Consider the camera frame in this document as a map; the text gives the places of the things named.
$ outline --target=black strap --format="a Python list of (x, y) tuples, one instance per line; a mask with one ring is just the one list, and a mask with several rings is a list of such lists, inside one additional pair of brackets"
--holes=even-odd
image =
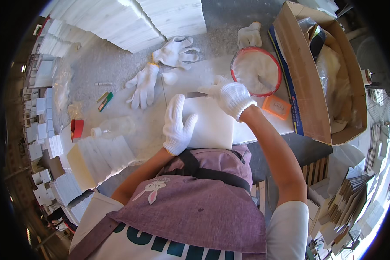
[(199, 168), (200, 164), (198, 159), (196, 159), (189, 150), (185, 149), (179, 155), (179, 158), (185, 165), (183, 169), (175, 169), (173, 171), (162, 173), (161, 175), (193, 176), (197, 179), (220, 180), (225, 184), (243, 188), (250, 194), (250, 185), (245, 179), (223, 171)]

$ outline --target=hand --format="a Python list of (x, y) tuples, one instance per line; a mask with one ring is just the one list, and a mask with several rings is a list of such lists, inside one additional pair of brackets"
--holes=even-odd
[(181, 67), (185, 70), (191, 68), (190, 65), (184, 62), (195, 62), (199, 59), (198, 55), (187, 54), (185, 52), (190, 50), (200, 51), (199, 48), (186, 48), (191, 45), (194, 41), (192, 38), (187, 38), (182, 42), (176, 42), (185, 39), (185, 37), (174, 37), (167, 42), (161, 49), (158, 49), (152, 53), (153, 61), (158, 63), (161, 62), (164, 65), (171, 67)]
[(155, 99), (156, 75), (158, 72), (159, 66), (148, 62), (143, 70), (126, 82), (126, 88), (137, 86), (133, 96), (126, 101), (126, 103), (131, 102), (131, 108), (136, 109), (140, 105), (141, 109), (146, 109), (147, 106), (153, 104), (153, 100)]
[(238, 31), (238, 47), (240, 49), (249, 46), (262, 46), (262, 38), (260, 36), (261, 23), (253, 22), (249, 27), (241, 28)]
[(257, 106), (257, 102), (251, 99), (247, 88), (238, 82), (226, 80), (223, 76), (217, 75), (211, 87), (200, 87), (199, 92), (206, 93), (213, 97), (219, 107), (228, 115), (240, 121), (241, 113), (249, 106)]
[(198, 115), (192, 114), (186, 120), (185, 126), (183, 125), (182, 111), (184, 102), (184, 95), (175, 95), (169, 102), (165, 114), (163, 134), (166, 136), (166, 142), (163, 143), (163, 147), (174, 156), (178, 156), (188, 147), (195, 124), (198, 121)]

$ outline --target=wooden pallet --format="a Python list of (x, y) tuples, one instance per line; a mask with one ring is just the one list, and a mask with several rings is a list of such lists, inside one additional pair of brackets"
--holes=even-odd
[(302, 167), (303, 178), (305, 178), (308, 187), (328, 176), (328, 163), (329, 157), (325, 157)]

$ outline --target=cardboard sheet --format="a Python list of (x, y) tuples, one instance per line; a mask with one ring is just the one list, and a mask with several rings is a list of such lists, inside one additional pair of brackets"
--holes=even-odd
[[(351, 107), (361, 120), (359, 127), (347, 125), (344, 130), (331, 134), (327, 104), (325, 102), (321, 80), (297, 19), (313, 18), (323, 29), (335, 38), (337, 44), (332, 48), (341, 58), (341, 75), (348, 73), (351, 90), (354, 93), (346, 102), (348, 111), (341, 115), (348, 118)], [(330, 145), (346, 143), (364, 132), (367, 128), (367, 109), (365, 87), (360, 67), (354, 51), (339, 23), (329, 15), (286, 1), (269, 29), (271, 38), (282, 60), (282, 67), (288, 82), (294, 112), (295, 131)]]

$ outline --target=glove cuff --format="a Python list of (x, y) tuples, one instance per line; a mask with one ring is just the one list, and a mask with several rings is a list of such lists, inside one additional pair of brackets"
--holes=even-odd
[(152, 75), (152, 74), (157, 75), (157, 73), (159, 72), (159, 65), (148, 62), (146, 64), (146, 69), (148, 75)]
[(162, 62), (162, 49), (158, 49), (152, 53), (152, 60), (154, 63)]
[(182, 148), (182, 145), (177, 143), (175, 140), (166, 137), (166, 142), (163, 143), (163, 147), (166, 149), (168, 153), (173, 156), (180, 155), (186, 147)]
[(257, 107), (257, 102), (255, 100), (252, 100), (251, 98), (246, 99), (242, 103), (240, 103), (238, 110), (239, 112), (237, 113), (236, 117), (234, 117), (237, 122), (242, 123), (242, 121), (240, 120), (240, 116), (244, 112), (244, 110), (246, 110), (246, 108), (251, 105), (255, 105)]

